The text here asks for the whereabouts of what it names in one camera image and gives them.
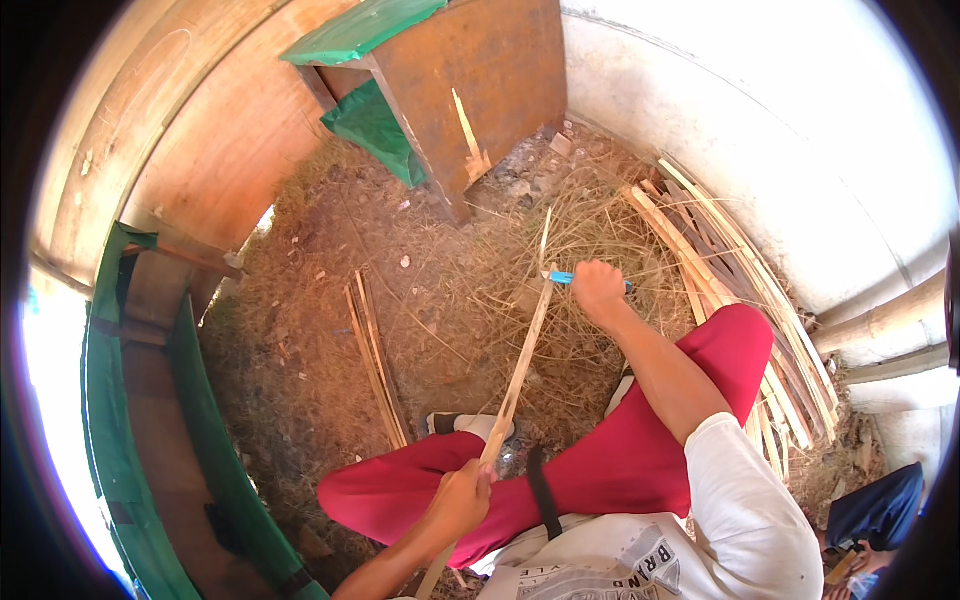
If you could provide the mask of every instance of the green plastic sheet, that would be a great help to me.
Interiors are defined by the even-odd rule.
[[[446,0],[367,0],[302,37],[280,59],[331,66],[359,59],[445,5]]]
[[[268,584],[280,589],[303,568],[303,563],[260,502],[230,443],[206,378],[189,296],[183,298],[167,349],[183,419],[206,486],[217,505],[227,512],[247,558]],[[293,597],[297,600],[329,598],[315,581]]]
[[[376,156],[407,187],[426,180],[417,155],[376,80],[370,80],[351,91],[320,120],[337,137],[349,140]]]
[[[113,225],[88,307],[81,398],[90,474],[112,516],[111,533],[120,543],[131,576],[153,600],[199,600],[200,594],[183,571],[156,513],[127,412],[120,338],[115,329],[130,285],[130,280],[120,275],[121,260],[128,260],[122,257],[123,250],[130,242],[155,249],[156,235]]]

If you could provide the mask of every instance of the white t-shirt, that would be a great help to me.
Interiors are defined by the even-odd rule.
[[[697,541],[676,515],[561,517],[472,568],[478,600],[819,599],[819,544],[800,507],[733,415],[705,420],[684,448]]]

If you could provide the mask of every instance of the concrete wall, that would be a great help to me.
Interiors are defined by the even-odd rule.
[[[955,165],[909,58],[868,5],[561,4],[570,111],[641,151],[666,151],[730,199],[793,294],[823,321],[860,314],[943,267],[957,221]],[[938,316],[843,357],[867,365],[944,339]],[[957,397],[946,369],[901,387],[898,401],[932,406],[924,418],[937,422],[939,407]],[[851,392],[864,402],[894,393]],[[890,467],[921,455],[927,470],[938,466],[941,427],[929,443],[916,415],[898,415],[906,429],[888,448]]]

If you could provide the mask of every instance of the dirt ground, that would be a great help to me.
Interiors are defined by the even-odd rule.
[[[539,136],[521,142],[469,190],[475,216],[459,229],[422,187],[406,189],[352,145],[324,142],[279,191],[272,228],[241,252],[243,282],[225,287],[204,317],[204,358],[228,432],[327,590],[382,549],[328,519],[314,494],[331,470],[390,449],[344,297],[355,270],[372,288],[413,431],[432,411],[498,409],[539,295],[528,280],[550,205],[547,264],[572,271],[579,260],[610,261],[635,284],[630,302],[648,323],[671,340],[693,328],[671,254],[618,195],[624,182],[657,178],[652,161],[579,125],[567,134],[577,149],[570,157]],[[504,477],[524,471],[527,448],[542,444],[549,458],[589,432],[623,365],[565,289],[554,298]],[[841,429],[837,444],[791,465],[791,491],[818,524],[836,481],[850,492],[881,470],[873,442],[867,472],[856,466],[869,426],[848,419]],[[434,597],[472,598],[483,584],[467,582],[461,589],[447,570]]]

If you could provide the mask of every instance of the person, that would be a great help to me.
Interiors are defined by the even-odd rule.
[[[550,539],[528,477],[479,465],[493,417],[433,415],[432,435],[318,485],[331,518],[389,545],[334,600],[393,597],[454,542],[449,566],[492,572],[482,600],[820,598],[813,529],[742,429],[773,344],[763,315],[726,306],[674,345],[630,308],[611,265],[578,264],[571,292],[634,380],[542,467],[563,532]]]
[[[821,552],[828,548],[852,548],[857,556],[843,581],[828,590],[824,598],[856,598],[848,589],[851,577],[878,574],[893,562],[919,515],[923,493],[924,468],[914,463],[830,504],[827,529],[816,532]]]

